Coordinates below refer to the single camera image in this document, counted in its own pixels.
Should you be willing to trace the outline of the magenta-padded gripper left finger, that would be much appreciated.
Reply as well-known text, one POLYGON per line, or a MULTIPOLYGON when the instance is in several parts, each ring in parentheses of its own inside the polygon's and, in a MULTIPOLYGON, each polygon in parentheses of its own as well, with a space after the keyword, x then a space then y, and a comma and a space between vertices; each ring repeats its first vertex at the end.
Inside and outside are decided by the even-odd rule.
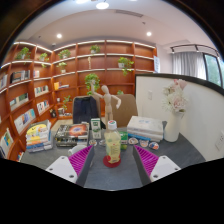
POLYGON ((70 149, 67 156, 60 156, 54 161, 47 171, 83 187, 93 156, 93 145, 78 145, 70 149))

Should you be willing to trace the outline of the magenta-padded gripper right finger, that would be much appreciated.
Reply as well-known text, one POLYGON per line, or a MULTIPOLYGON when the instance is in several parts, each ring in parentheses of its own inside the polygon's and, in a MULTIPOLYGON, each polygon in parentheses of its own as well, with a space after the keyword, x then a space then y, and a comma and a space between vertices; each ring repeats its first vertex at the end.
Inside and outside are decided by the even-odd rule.
POLYGON ((133 146, 133 156, 143 185, 155 182, 180 170, 180 167, 167 156, 157 156, 137 145, 133 146))

